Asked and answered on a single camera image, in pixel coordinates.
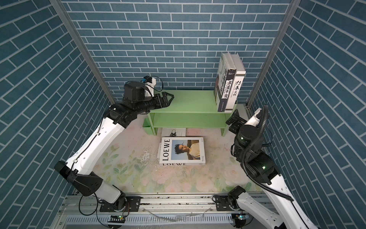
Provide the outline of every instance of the gray metal panel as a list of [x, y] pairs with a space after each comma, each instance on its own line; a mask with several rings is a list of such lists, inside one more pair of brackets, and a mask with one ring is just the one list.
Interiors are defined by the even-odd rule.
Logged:
[[90, 67], [91, 71], [93, 72], [95, 78], [98, 80], [100, 86], [102, 87], [104, 93], [107, 95], [109, 101], [114, 104], [116, 100], [114, 99], [111, 91], [109, 90], [107, 84], [105, 83], [103, 76], [99, 72], [97, 65], [95, 64], [93, 58], [89, 54], [83, 40], [81, 39], [78, 31], [75, 28], [69, 14], [66, 12], [64, 5], [62, 4], [61, 0], [50, 0], [52, 6], [54, 7], [56, 13], [60, 17], [61, 21], [63, 22], [64, 26], [66, 27], [67, 31], [69, 32], [70, 36], [74, 40], [76, 46], [78, 47], [80, 53], [83, 55], [86, 63]]
[[[99, 220], [106, 224], [111, 215], [98, 216]], [[202, 216], [184, 216], [179, 214], [159, 214], [159, 217], [164, 217], [170, 220], [157, 218], [149, 213], [145, 214], [130, 214], [126, 217], [124, 223], [112, 223], [114, 225], [123, 226], [135, 226], [135, 225], [165, 225], [165, 224], [224, 224], [233, 223], [231, 214], [228, 213], [213, 213], [205, 214]], [[96, 215], [84, 216], [84, 215], [68, 215], [65, 221], [66, 225], [99, 225]]]
[[250, 96], [249, 96], [249, 98], [247, 100], [246, 105], [247, 105], [248, 108], [250, 108], [250, 106], [252, 105], [252, 103], [254, 101], [255, 96], [258, 93], [259, 87], [261, 86], [261, 84], [262, 84], [262, 82], [264, 80], [264, 77], [266, 76], [266, 73], [267, 73], [267, 71], [269, 69], [269, 66], [271, 65], [272, 60], [275, 57], [275, 54], [277, 52], [277, 49], [278, 49], [278, 47], [281, 44], [282, 38], [285, 36], [285, 33], [286, 33], [287, 29], [288, 29], [288, 26], [290, 25], [290, 22], [291, 22], [294, 14], [295, 14], [295, 11], [296, 11], [297, 7], [300, 4], [300, 1], [301, 0], [292, 0], [291, 3], [290, 3], [290, 5], [287, 8], [287, 11], [286, 11], [285, 17], [283, 19], [283, 22], [281, 23], [281, 26], [278, 29], [277, 36], [276, 36], [276, 38], [273, 41], [273, 44], [271, 46], [271, 49], [268, 52], [267, 58], [264, 61], [263, 67], [261, 69], [261, 72], [259, 73], [259, 76], [257, 78], [257, 81], [254, 83], [253, 90], [250, 93]]

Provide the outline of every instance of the book spine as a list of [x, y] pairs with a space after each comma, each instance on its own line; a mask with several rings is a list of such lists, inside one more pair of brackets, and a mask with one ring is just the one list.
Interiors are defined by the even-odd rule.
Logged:
[[159, 165], [162, 165], [162, 166], [183, 166], [183, 165], [205, 165], [206, 163], [205, 162], [187, 162], [187, 163], [169, 163], [169, 162], [164, 162], [164, 163], [159, 163]]
[[218, 112], [223, 112], [226, 109], [226, 104], [227, 104], [227, 101], [228, 101], [228, 98], [230, 95], [230, 90], [232, 88], [231, 85], [232, 85], [234, 77], [235, 77], [235, 72], [236, 72], [236, 70], [232, 70], [232, 69], [229, 69], [227, 72], [225, 87], [224, 87], [223, 93], [221, 95], [220, 103], [219, 103], [219, 106], [217, 109]]
[[243, 84], [244, 75], [236, 75], [232, 83], [232, 89], [228, 98], [225, 110], [232, 110], [234, 108], [235, 101], [238, 97], [240, 88]]

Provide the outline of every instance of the vent grille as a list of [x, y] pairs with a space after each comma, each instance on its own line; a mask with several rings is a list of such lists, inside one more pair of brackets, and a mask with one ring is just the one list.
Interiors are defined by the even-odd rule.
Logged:
[[[160, 217], [166, 219], [157, 218], [151, 214], [138, 214], [129, 215], [124, 223], [118, 223], [113, 221], [118, 221], [117, 219], [111, 218], [111, 215], [99, 215], [99, 220], [107, 224], [108, 221], [110, 225], [163, 225], [163, 224], [221, 224], [221, 223], [232, 223], [231, 214], [226, 213], [214, 213], [196, 216], [186, 216], [182, 214], [158, 214]], [[95, 215], [84, 216], [84, 215], [69, 215], [66, 219], [66, 224], [68, 225], [98, 225], [97, 217]]]

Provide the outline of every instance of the shelf board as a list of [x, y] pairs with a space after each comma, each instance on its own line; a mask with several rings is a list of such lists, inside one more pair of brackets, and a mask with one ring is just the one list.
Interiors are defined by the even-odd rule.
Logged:
[[217, 112], [213, 90], [164, 90], [174, 95], [169, 107], [151, 110], [151, 113], [212, 113]]
[[226, 128], [226, 119], [225, 113], [155, 113], [153, 126], [155, 128]]

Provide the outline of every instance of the magazine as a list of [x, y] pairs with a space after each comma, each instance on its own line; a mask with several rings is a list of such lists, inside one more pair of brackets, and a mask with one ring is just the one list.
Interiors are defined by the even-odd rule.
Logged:
[[161, 138], [160, 165], [204, 165], [205, 163], [203, 137]]

